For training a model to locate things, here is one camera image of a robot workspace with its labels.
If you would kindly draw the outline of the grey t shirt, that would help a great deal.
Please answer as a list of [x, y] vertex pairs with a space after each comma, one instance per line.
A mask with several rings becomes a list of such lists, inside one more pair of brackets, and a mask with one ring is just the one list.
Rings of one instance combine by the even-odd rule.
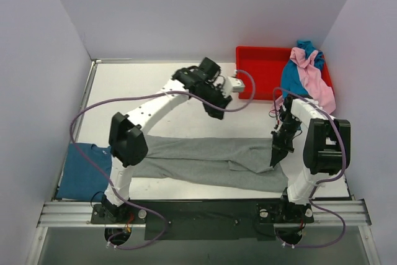
[[133, 177], [172, 178], [209, 186], [283, 192], [288, 177], [271, 166], [270, 138], [168, 138], [148, 136], [149, 152]]

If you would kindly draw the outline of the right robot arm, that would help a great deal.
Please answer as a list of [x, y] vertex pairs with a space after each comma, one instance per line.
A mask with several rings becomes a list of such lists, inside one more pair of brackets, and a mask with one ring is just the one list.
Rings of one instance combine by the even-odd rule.
[[351, 126], [348, 120], [330, 116], [316, 101], [294, 93], [284, 99], [275, 117], [271, 167], [294, 152], [295, 134], [306, 127], [303, 169], [284, 190], [277, 206], [279, 218], [291, 221], [307, 215], [310, 199], [319, 187], [344, 175], [350, 164]]

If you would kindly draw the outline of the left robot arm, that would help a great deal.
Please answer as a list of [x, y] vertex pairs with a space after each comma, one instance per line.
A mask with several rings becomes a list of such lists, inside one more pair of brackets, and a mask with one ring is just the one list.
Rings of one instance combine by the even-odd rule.
[[236, 87], [240, 87], [240, 84], [232, 77], [216, 84], [220, 73], [218, 64], [204, 58], [198, 66], [177, 70], [154, 99], [125, 115], [117, 112], [112, 117], [109, 145], [112, 156], [118, 159], [120, 164], [112, 166], [111, 182], [101, 200], [105, 215], [112, 222], [120, 223], [127, 217], [128, 208], [125, 201], [130, 198], [132, 167], [142, 162], [148, 154], [148, 132], [163, 117], [193, 95], [222, 109], [231, 102], [231, 93]]

